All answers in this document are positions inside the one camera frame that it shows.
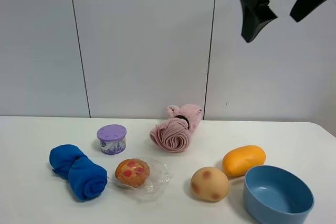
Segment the pink rolled towel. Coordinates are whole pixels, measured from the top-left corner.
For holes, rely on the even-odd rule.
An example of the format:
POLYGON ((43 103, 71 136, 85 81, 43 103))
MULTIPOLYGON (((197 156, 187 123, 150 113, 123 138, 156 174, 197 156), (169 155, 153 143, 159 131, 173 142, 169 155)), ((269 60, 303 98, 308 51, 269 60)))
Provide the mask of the pink rolled towel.
POLYGON ((194 104, 171 105, 167 107, 167 113, 169 118, 150 131, 150 139, 165 151, 183 152, 189 147, 192 134, 201 122, 202 109, 194 104))

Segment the blue plastic bowl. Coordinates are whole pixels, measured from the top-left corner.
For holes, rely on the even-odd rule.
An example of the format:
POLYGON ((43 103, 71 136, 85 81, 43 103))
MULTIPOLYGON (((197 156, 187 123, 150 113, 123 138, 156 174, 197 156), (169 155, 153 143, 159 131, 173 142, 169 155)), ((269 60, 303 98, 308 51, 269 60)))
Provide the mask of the blue plastic bowl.
POLYGON ((243 200, 260 223, 304 223, 314 207, 313 193, 299 177, 269 165, 246 173, 243 200))

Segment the purple lidded round container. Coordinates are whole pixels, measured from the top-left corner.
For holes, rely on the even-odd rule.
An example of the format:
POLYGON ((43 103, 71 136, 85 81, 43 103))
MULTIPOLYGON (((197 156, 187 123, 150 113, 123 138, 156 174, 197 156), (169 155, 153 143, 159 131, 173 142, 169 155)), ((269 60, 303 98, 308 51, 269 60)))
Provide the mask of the purple lidded round container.
POLYGON ((123 125, 110 124, 97 131, 100 148, 104 154, 115 155, 126 149, 125 136, 127 130, 123 125))

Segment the orange toy mango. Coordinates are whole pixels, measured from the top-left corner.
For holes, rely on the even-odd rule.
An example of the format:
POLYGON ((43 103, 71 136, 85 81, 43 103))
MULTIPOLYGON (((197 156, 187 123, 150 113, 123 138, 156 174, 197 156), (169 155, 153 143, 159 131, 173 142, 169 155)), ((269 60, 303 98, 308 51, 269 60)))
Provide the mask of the orange toy mango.
POLYGON ((228 152, 222 161, 224 173, 229 177, 244 176, 255 166, 265 163, 265 151, 256 145, 246 145, 228 152))

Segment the blue rolled towel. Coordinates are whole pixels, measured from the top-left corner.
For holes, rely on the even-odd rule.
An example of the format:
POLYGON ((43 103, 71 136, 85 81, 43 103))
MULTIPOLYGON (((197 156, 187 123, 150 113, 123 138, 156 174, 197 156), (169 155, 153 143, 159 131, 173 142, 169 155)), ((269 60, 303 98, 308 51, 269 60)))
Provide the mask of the blue rolled towel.
POLYGON ((64 144, 53 148, 49 163, 55 174, 69 182, 74 195, 81 201, 100 196, 107 185, 107 171, 75 145, 64 144))

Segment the toy muffin with red berries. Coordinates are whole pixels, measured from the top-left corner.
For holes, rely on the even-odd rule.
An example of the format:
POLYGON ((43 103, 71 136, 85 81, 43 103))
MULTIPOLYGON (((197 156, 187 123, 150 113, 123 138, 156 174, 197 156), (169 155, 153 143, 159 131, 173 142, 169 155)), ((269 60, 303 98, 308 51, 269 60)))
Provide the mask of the toy muffin with red berries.
POLYGON ((148 164, 137 158, 123 160, 115 170, 116 179, 133 188, 142 186, 150 175, 148 164))

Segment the toy potato with brown spots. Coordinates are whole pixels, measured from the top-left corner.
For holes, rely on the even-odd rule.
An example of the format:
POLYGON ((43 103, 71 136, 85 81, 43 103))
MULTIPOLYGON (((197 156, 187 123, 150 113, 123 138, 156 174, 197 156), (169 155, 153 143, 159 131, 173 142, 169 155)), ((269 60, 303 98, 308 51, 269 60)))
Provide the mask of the toy potato with brown spots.
POLYGON ((228 195, 229 180, 220 169, 203 167, 193 174, 190 187, 198 199, 217 202, 228 195))

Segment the clear plastic wrapper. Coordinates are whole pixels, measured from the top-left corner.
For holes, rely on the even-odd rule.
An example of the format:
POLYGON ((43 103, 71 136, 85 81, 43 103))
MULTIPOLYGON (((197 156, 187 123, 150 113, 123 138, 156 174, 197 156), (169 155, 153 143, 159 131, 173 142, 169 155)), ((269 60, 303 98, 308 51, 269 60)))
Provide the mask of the clear plastic wrapper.
POLYGON ((117 167, 115 171, 108 176, 108 181, 112 183, 112 187, 118 192, 139 202, 151 202, 159 199, 168 188, 170 182, 170 171, 168 167, 153 158, 135 158, 145 161, 150 168, 150 175, 142 186, 133 188, 120 183, 115 177, 117 167))

